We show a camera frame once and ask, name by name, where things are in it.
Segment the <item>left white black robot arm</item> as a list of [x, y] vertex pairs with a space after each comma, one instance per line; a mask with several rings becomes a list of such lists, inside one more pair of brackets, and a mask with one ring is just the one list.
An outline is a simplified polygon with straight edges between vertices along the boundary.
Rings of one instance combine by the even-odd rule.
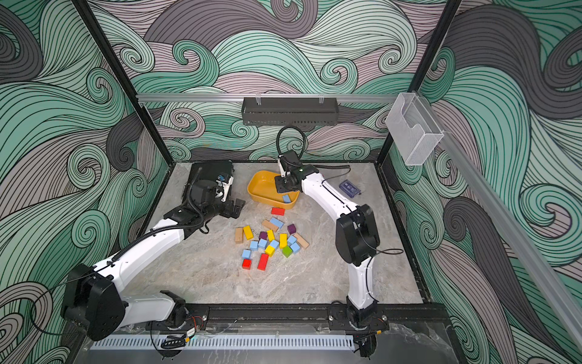
[[143, 322], [162, 322], [181, 329], [188, 320], [186, 302], [171, 291], [145, 297], [123, 294], [129, 283], [150, 263], [197, 231], [208, 233], [216, 216], [239, 218], [245, 201], [230, 198], [230, 183], [213, 180], [191, 183], [185, 200], [143, 236], [93, 266], [73, 268], [65, 285], [62, 318], [76, 324], [92, 341]]

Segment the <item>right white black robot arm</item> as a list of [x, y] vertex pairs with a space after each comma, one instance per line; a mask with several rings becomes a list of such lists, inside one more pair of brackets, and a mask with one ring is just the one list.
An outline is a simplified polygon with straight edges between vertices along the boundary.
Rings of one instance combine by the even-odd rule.
[[363, 330], [371, 325], [377, 310], [373, 290], [373, 266], [380, 237], [372, 208], [344, 197], [320, 172], [300, 162], [294, 151], [278, 156], [280, 176], [274, 179], [277, 192], [299, 191], [311, 197], [335, 221], [335, 247], [348, 264], [350, 289], [346, 314], [350, 324]]

